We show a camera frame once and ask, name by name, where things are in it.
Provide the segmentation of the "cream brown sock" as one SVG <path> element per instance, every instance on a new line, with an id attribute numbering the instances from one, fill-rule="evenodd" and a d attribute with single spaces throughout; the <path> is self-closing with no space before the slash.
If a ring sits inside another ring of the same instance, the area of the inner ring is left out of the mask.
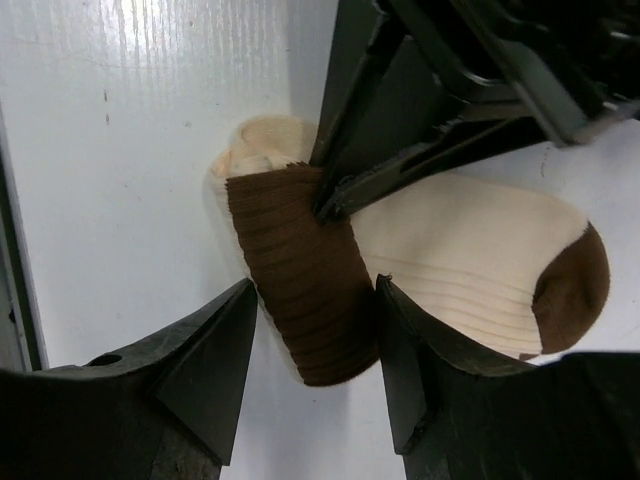
<path id="1" fill-rule="evenodd" d="M 374 283 L 391 277 L 428 314 L 517 360 L 563 352 L 600 316 L 611 275 L 587 216 L 557 198 L 457 174 L 418 181 L 319 222 L 313 124 L 240 124 L 209 178 L 239 262 L 296 377 L 358 376 L 379 357 Z"/>

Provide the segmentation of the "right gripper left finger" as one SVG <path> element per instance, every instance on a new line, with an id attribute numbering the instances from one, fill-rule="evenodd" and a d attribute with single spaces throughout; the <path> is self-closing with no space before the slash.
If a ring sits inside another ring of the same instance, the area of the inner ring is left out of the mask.
<path id="1" fill-rule="evenodd" d="M 257 294 L 242 280 L 84 366 L 1 374 L 5 479 L 216 479 L 231 461 Z"/>

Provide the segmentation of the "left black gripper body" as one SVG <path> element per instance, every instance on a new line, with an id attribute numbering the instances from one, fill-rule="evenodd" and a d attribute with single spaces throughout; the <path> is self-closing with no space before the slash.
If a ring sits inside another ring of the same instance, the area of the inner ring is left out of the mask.
<path id="1" fill-rule="evenodd" d="M 311 162 L 349 216 L 430 175 L 639 114 L 635 1 L 342 1 Z"/>

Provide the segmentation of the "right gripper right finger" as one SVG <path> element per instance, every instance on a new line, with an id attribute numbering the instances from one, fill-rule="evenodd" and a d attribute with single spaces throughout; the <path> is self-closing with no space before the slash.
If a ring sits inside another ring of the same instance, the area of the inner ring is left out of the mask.
<path id="1" fill-rule="evenodd" d="M 635 479 L 639 357 L 587 352 L 535 366 L 376 282 L 395 452 L 410 479 Z"/>

